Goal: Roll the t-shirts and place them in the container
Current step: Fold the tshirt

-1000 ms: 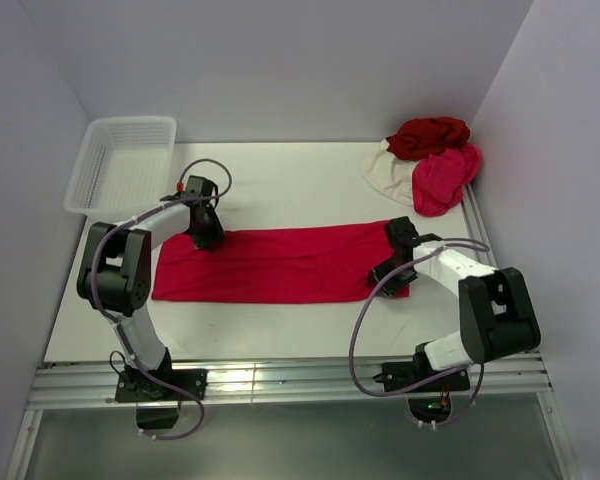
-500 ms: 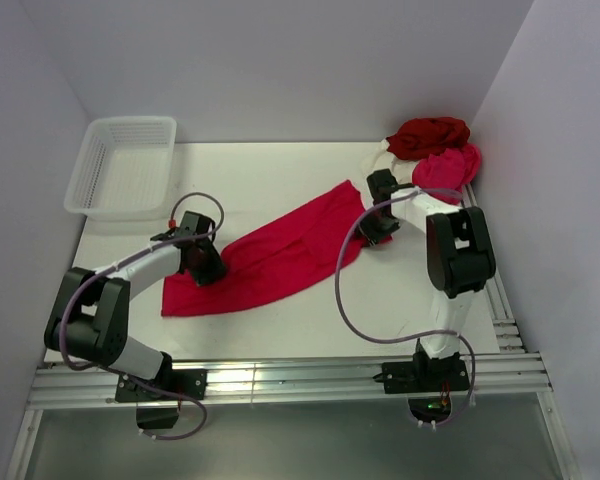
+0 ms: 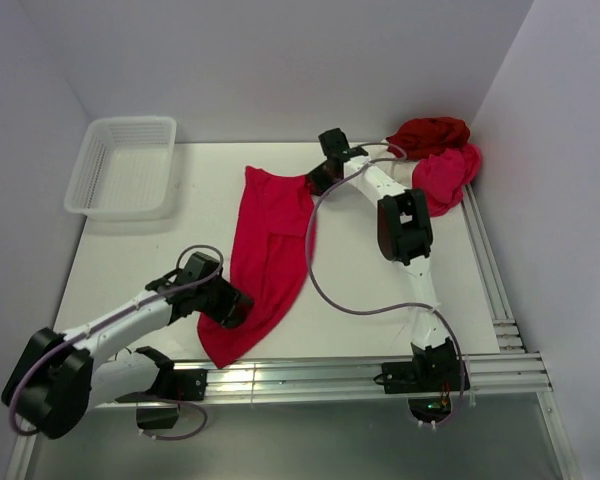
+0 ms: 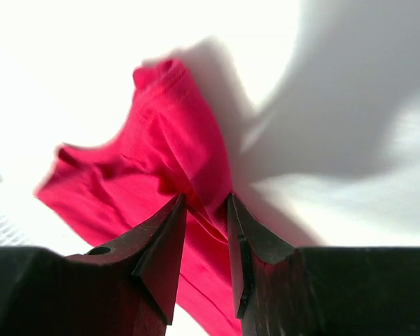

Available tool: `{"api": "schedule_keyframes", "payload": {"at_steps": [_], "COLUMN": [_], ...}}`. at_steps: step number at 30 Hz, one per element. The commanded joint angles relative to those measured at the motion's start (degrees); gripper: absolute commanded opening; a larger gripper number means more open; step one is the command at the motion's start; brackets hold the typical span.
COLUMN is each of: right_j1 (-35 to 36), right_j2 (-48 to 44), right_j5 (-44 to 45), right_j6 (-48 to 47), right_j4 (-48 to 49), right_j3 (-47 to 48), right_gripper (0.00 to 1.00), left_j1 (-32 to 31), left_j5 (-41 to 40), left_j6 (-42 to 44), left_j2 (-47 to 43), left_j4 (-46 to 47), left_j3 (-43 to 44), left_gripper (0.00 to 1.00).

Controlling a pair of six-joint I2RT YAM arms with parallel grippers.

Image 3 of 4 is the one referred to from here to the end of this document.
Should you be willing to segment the bright red t-shirt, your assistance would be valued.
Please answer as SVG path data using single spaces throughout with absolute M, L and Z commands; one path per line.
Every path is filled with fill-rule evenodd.
M 245 169 L 233 248 L 230 283 L 253 301 L 244 323 L 224 329 L 210 317 L 199 318 L 201 345 L 221 369 L 252 350 L 291 310 L 308 277 L 305 242 L 314 202 L 303 176 L 282 177 Z

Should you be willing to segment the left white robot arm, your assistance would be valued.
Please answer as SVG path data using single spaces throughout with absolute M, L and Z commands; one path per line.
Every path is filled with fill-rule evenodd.
M 221 252 L 195 245 L 171 271 L 111 313 L 64 332 L 48 327 L 35 332 L 1 394 L 12 431 L 58 439 L 89 410 L 124 397 L 198 410 L 179 393 L 188 383 L 173 360 L 152 347 L 127 348 L 192 314 L 225 330 L 241 326 L 254 301 L 222 273 Z

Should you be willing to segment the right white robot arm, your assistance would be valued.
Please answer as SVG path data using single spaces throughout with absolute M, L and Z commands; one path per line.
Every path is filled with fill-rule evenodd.
M 318 197 L 307 226 L 305 261 L 308 277 L 322 299 L 349 315 L 372 316 L 400 309 L 413 309 L 412 356 L 408 361 L 381 365 L 374 382 L 387 394 L 464 394 L 470 388 L 461 347 L 448 321 L 439 310 L 430 257 L 434 242 L 431 219 L 422 190 L 408 189 L 378 165 L 398 162 L 406 152 L 396 147 L 397 157 L 373 159 L 371 142 L 351 146 L 344 132 L 331 129 L 319 135 L 325 160 L 305 176 L 305 183 Z M 370 201 L 376 211 L 376 239 L 383 258 L 399 268 L 416 299 L 372 310 L 354 310 L 337 304 L 320 287 L 312 268 L 312 240 L 318 209 L 338 187 L 349 183 Z

